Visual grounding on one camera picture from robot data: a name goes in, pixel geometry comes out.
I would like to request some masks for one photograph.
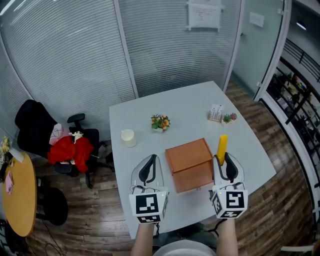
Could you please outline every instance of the white table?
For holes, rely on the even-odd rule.
[[[236,113],[236,122],[223,126],[221,123],[208,120],[213,103],[224,105],[225,113]],[[131,174],[140,161],[151,154],[159,156],[164,186],[170,192],[165,217],[160,223],[160,233],[173,231],[214,215],[208,192],[213,184],[200,190],[176,193],[165,149],[205,138],[211,152],[215,154],[220,136],[226,134],[227,152],[242,165],[249,194],[276,174],[254,132],[213,81],[113,105],[109,113],[116,180],[130,236],[133,239],[136,237],[139,222],[133,216],[129,202]],[[151,116],[156,114],[167,115],[170,119],[171,125],[163,133],[151,129]],[[125,129],[134,130],[137,141],[135,147],[128,148],[122,144],[121,131]]]

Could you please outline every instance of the black office chair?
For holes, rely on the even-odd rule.
[[[88,138],[93,146],[88,161],[85,163],[88,167],[86,171],[86,184],[88,188],[93,186],[90,183],[90,171],[93,171],[96,165],[112,168],[108,164],[97,163],[98,150],[103,142],[99,142],[99,131],[97,129],[83,129],[79,121],[85,119],[85,114],[75,114],[70,116],[67,120],[68,123],[74,123],[75,127],[69,127],[71,133],[80,131],[85,138]],[[50,136],[54,126],[57,122],[49,115],[45,107],[40,103],[32,99],[28,99],[20,107],[14,120],[16,126],[20,129],[17,143],[20,149],[39,155],[44,158],[48,158],[47,153],[50,151],[51,145],[49,144]],[[79,171],[73,164],[60,164],[54,165],[54,170],[61,174],[66,174],[71,177],[78,175]]]

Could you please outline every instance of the black cable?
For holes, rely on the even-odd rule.
[[[219,227],[219,225],[222,223],[222,222],[225,222],[227,220],[227,218],[223,218],[222,220],[220,220],[213,229],[209,229],[208,232],[214,232],[218,237],[219,237],[219,234],[217,232],[217,228]]]
[[[32,254],[33,256],[37,256],[37,255],[34,253],[34,251],[31,249],[31,247],[30,247],[30,245],[29,245],[29,243],[28,243],[27,237],[25,237],[25,242],[26,242],[26,244],[28,245],[28,247],[29,247],[29,249],[30,249],[30,251],[31,251],[31,254]]]
[[[48,253],[47,253],[47,246],[52,246],[53,247],[53,249],[55,249],[57,252],[58,252],[58,254],[61,256],[61,253],[60,253],[60,251],[58,251],[57,250],[57,248],[56,247],[54,247],[53,245],[52,245],[52,243],[47,243],[46,245],[45,245],[45,247],[44,247],[44,251],[45,251],[45,254],[46,254],[46,256],[48,256]]]
[[[155,234],[155,236],[157,237],[157,236],[159,236],[159,228],[160,228],[159,222],[155,223],[155,226],[156,226],[156,234]]]
[[[56,246],[57,246],[57,247],[60,249],[60,251],[61,251],[61,253],[60,253],[60,252],[57,250],[57,248],[55,248],[51,243],[48,242],[48,243],[45,245],[45,247],[44,247],[44,251],[45,251],[46,255],[48,255],[48,253],[47,253],[47,246],[50,245],[50,246],[52,246],[52,247],[59,253],[60,256],[61,256],[61,255],[62,255],[62,256],[65,256],[64,253],[62,252],[62,249],[61,249],[60,246],[57,244],[56,240],[55,240],[54,237],[52,236],[52,234],[51,234],[48,226],[45,224],[45,222],[44,222],[43,219],[42,219],[42,223],[43,223],[43,225],[46,227],[46,229],[48,230],[48,233],[49,233],[50,237],[52,238],[52,240],[54,241],[54,243],[56,244]]]

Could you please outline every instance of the paper sign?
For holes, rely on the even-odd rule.
[[[220,28],[221,7],[205,4],[189,4],[189,29]]]
[[[263,28],[264,22],[265,22],[265,16],[262,16],[252,11],[250,12],[250,23]]]
[[[68,130],[62,126],[61,123],[57,123],[51,132],[49,144],[54,145],[62,137],[69,136]]]
[[[209,120],[221,122],[222,116],[224,114],[224,105],[212,104],[211,110],[209,111]]]
[[[221,6],[221,0],[189,0],[190,4],[201,4],[206,6]]]

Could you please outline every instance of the ceiling light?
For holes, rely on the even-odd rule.
[[[305,25],[302,21],[298,21],[296,24],[297,24],[300,28],[302,28],[303,30],[307,30],[307,29],[306,29],[306,25]]]

